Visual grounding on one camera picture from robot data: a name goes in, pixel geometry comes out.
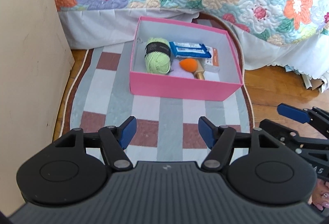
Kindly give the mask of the person's hand with ring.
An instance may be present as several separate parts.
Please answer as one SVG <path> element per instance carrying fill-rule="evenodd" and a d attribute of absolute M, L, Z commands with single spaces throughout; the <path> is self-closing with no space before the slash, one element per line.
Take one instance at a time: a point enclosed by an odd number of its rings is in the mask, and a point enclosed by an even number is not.
<path fill-rule="evenodd" d="M 318 179 L 316 187 L 312 192 L 311 204 L 313 204 L 318 210 L 323 211 L 325 208 L 328 208 L 328 196 L 328 182 Z"/>

